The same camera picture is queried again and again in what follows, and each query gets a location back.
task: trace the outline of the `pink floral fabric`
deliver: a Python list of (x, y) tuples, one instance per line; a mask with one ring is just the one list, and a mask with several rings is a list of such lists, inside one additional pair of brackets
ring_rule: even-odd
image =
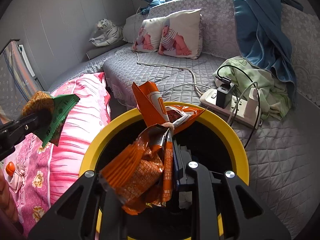
[[(64, 124), (59, 147), (29, 134), (6, 158), (25, 167), (24, 184), (14, 193), (19, 220), (27, 236), (58, 198), (78, 179), (82, 159), (95, 136), (110, 122), (104, 73), (85, 74), (66, 82), (52, 95), (76, 94), (80, 101), (70, 111)], [(7, 181), (11, 180), (4, 171)]]

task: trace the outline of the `yellow flower print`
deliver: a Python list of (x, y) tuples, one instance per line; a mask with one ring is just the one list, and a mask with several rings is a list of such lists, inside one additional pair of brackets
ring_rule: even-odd
[(38, 222), (39, 219), (43, 217), (43, 215), (44, 215), (44, 210), (43, 210), (42, 206), (35, 206), (33, 208), (32, 217), (36, 222)]
[(43, 181), (44, 181), (43, 173), (41, 171), (38, 171), (37, 175), (33, 179), (32, 186), (41, 188)]
[(40, 146), (40, 148), (37, 150), (38, 154), (44, 153), (46, 149), (48, 149), (50, 147), (51, 143), (47, 143), (46, 146), (42, 147)]

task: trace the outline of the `metal bolt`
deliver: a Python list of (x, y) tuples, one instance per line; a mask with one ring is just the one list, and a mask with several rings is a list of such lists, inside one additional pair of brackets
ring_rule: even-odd
[(188, 165), (189, 165), (190, 168), (193, 168), (193, 169), (198, 167), (198, 163), (197, 162), (189, 162)]
[(235, 173), (233, 171), (226, 171), (226, 176), (228, 178), (233, 178), (235, 176)]
[(86, 171), (84, 174), (87, 178), (91, 178), (94, 176), (94, 172), (93, 171)]

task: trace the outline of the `baby image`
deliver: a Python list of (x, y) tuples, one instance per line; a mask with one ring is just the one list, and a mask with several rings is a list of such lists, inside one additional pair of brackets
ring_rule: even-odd
[(175, 50), (175, 55), (191, 55), (184, 42), (183, 36), (179, 35), (174, 29), (170, 28), (170, 19), (166, 19), (162, 29), (162, 38), (159, 47), (159, 54), (163, 55), (164, 50)]
[(145, 25), (142, 23), (138, 37), (132, 46), (133, 50), (137, 50), (137, 46), (141, 45), (143, 49), (153, 50), (153, 46), (151, 45), (151, 36), (147, 33), (144, 27)]

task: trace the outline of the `tiger head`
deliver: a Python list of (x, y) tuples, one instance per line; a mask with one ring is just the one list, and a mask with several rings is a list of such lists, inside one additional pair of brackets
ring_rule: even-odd
[(113, 26), (112, 22), (111, 21), (108, 21), (107, 19), (102, 19), (100, 21), (98, 21), (97, 23), (97, 28), (98, 30), (101, 30), (101, 29), (109, 29)]

